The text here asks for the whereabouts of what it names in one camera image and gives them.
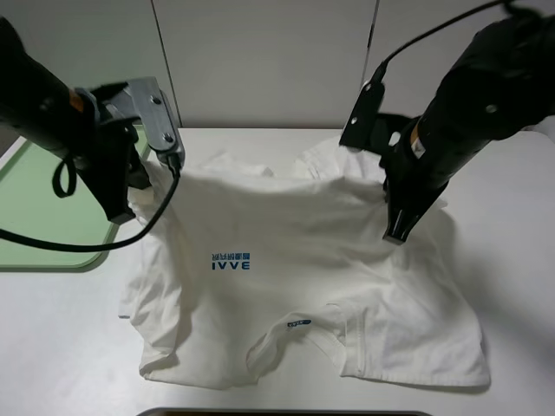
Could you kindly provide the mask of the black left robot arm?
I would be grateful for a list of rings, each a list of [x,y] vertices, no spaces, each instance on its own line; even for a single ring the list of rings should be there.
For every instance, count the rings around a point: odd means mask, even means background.
[[[125,87],[69,88],[28,55],[15,28],[1,20],[1,122],[60,160],[52,178],[58,198],[72,196],[82,181],[113,224],[134,218],[128,188],[150,185],[134,147],[139,116],[108,109]]]

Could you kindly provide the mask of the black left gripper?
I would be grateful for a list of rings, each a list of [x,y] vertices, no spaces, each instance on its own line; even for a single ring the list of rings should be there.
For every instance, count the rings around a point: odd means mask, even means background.
[[[127,200],[128,190],[144,190],[151,185],[135,149],[138,133],[134,123],[139,117],[115,117],[103,103],[123,89],[123,86],[103,86],[75,91],[82,99],[87,120],[81,154],[74,157],[77,174],[113,224],[125,224],[135,218]]]

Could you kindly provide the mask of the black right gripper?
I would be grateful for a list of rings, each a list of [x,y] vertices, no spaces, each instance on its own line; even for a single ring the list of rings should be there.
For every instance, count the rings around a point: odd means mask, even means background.
[[[382,238],[403,245],[449,180],[490,142],[490,122],[481,116],[453,114],[413,119],[381,114],[379,122],[389,134],[401,135],[380,161],[388,202]]]

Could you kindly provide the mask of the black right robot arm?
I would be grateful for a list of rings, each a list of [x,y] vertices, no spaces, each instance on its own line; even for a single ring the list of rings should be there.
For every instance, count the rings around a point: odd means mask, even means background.
[[[403,244],[449,180],[492,141],[554,114],[554,18],[504,3],[479,31],[424,113],[382,156],[386,240]]]

